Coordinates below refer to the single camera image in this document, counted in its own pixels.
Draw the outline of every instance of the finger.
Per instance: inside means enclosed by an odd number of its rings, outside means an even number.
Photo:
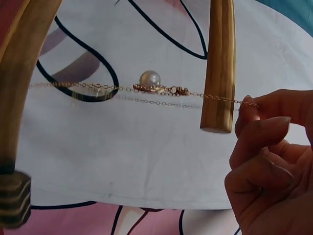
[[[288,171],[260,156],[232,170],[224,181],[236,217],[261,195],[261,188],[283,190],[293,182],[294,177]]]
[[[261,119],[291,117],[291,122],[304,126],[313,103],[313,91],[278,90],[254,99]]]
[[[306,145],[288,143],[286,140],[282,140],[279,144],[269,146],[269,151],[278,155],[289,164],[295,164],[299,157],[308,149]]]
[[[307,118],[305,121],[305,130],[313,150],[313,104],[309,107]]]
[[[230,167],[235,169],[258,155],[262,148],[281,142],[289,130],[289,125],[289,117],[273,117],[247,125],[230,156]]]
[[[239,108],[239,117],[235,125],[236,136],[239,137],[243,128],[250,122],[259,120],[258,109],[252,105],[245,105],[244,103],[256,104],[254,99],[247,95]]]

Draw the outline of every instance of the pearl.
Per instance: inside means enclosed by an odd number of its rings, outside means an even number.
[[[157,72],[149,70],[145,71],[139,79],[139,84],[144,87],[159,86],[161,83],[160,75]]]

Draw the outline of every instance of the teal fabric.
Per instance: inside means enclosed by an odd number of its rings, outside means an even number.
[[[313,37],[313,0],[257,0],[278,11]]]

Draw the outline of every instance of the white fabric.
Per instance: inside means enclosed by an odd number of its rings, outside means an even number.
[[[135,2],[148,6],[142,0]],[[165,10],[167,3],[147,2],[153,3],[151,18],[171,16]],[[209,17],[203,9],[209,12],[208,2],[185,1],[202,27],[206,47]],[[169,42],[128,1],[114,6],[108,0],[64,0],[57,15],[72,34],[109,61],[121,86],[132,86],[144,71],[155,70],[165,86],[203,92],[206,61]],[[313,38],[305,31],[254,1],[235,1],[235,21],[236,99],[281,88],[313,89]],[[177,23],[161,24],[166,31],[175,30]],[[193,32],[187,30],[181,43],[200,54],[199,45],[191,42],[198,40]],[[66,38],[40,61],[54,74],[84,51]],[[47,82],[37,69],[31,83],[36,82]],[[112,85],[105,67],[86,82]],[[202,104],[191,97],[125,95]],[[31,89],[22,119],[17,169],[32,176],[35,188],[74,198],[150,208],[228,209],[224,177],[230,170],[228,159],[236,137],[201,131],[200,117],[201,109],[119,99],[86,103],[55,88]],[[291,127],[288,140],[308,143],[298,126]],[[32,200],[34,204],[40,201],[36,195]]]

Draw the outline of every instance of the hand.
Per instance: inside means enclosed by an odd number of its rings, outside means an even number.
[[[243,235],[313,234],[313,91],[279,90],[244,101],[225,188]],[[311,146],[290,144],[289,125]]]

